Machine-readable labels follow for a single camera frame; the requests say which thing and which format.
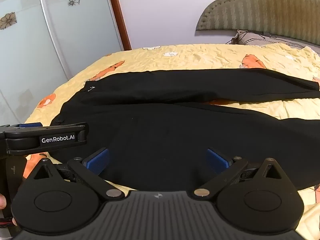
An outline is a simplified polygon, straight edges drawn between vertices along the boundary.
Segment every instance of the bed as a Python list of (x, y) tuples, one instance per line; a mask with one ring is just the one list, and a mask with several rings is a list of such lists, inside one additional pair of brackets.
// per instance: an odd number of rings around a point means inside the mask
[[(141, 48), (117, 52), (99, 59), (41, 100), (26, 123), (41, 122), (44, 126), (49, 126), (52, 119), (59, 114), (63, 103), (82, 89), (88, 80), (100, 80), (115, 73), (221, 68), (266, 68), (289, 76), (320, 82), (320, 57), (309, 47), (293, 49), (286, 44), (275, 43), (266, 46), (197, 44)], [(255, 110), (277, 119), (320, 120), (320, 98), (251, 104), (217, 100), (210, 104)], [(53, 163), (59, 163), (48, 153), (45, 154)], [(27, 157), (25, 177), (43, 157), (45, 156), (39, 154)], [(125, 185), (115, 186), (125, 194), (130, 190)], [(300, 190), (299, 194), (303, 199), (305, 210), (297, 232), (307, 240), (319, 240), (319, 185)]]

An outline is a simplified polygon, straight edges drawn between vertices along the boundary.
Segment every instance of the black fabric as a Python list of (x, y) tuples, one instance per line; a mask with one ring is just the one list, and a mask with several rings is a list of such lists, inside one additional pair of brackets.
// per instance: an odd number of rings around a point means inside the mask
[(52, 120), (51, 125), (88, 122), (88, 144), (51, 155), (66, 162), (106, 147), (111, 161), (102, 178), (138, 190), (171, 191), (194, 189), (215, 176), (205, 158), (214, 147), (250, 162), (273, 157), (303, 189), (320, 182), (320, 120), (278, 120), (202, 102), (319, 97), (318, 83), (265, 69), (113, 74), (86, 82)]

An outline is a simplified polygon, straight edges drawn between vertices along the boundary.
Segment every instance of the wooden door trim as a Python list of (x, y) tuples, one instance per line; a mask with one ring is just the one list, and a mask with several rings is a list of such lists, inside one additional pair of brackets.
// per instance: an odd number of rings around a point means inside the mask
[(127, 33), (127, 28), (125, 27), (119, 0), (110, 0), (110, 1), (113, 9), (113, 14), (115, 15), (115, 19), (118, 26), (123, 48), (124, 50), (131, 50), (131, 44), (130, 44), (129, 36)]

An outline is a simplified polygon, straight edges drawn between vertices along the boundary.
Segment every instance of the ribbed gray surface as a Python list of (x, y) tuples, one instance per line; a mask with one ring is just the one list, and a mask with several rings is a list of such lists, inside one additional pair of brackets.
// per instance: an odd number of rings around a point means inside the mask
[(90, 225), (63, 236), (21, 232), (15, 240), (303, 240), (295, 231), (278, 236), (243, 233), (225, 223), (209, 202), (186, 192), (132, 191), (106, 204)]

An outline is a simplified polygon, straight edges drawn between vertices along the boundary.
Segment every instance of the silver bolt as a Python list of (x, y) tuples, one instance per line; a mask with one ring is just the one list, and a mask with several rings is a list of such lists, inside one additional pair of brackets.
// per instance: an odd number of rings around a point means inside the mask
[(109, 189), (106, 194), (108, 197), (119, 197), (121, 196), (122, 191), (119, 189)]
[(210, 191), (206, 188), (198, 188), (194, 191), (194, 194), (199, 197), (206, 197), (210, 194)]

